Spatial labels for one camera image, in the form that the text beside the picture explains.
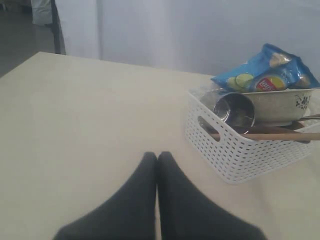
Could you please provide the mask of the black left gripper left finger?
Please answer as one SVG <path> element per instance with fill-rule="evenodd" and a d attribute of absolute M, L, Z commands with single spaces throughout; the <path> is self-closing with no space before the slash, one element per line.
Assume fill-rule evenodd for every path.
<path fill-rule="evenodd" d="M 134 173 L 102 205 L 63 226 L 56 240 L 154 240 L 156 162 L 145 152 Z"/>

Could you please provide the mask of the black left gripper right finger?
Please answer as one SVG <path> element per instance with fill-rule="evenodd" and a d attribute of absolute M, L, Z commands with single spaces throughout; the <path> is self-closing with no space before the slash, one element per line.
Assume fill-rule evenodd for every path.
<path fill-rule="evenodd" d="M 162 239 L 264 239 L 257 226 L 232 215 L 198 190 L 170 152 L 158 156 L 156 174 Z"/>

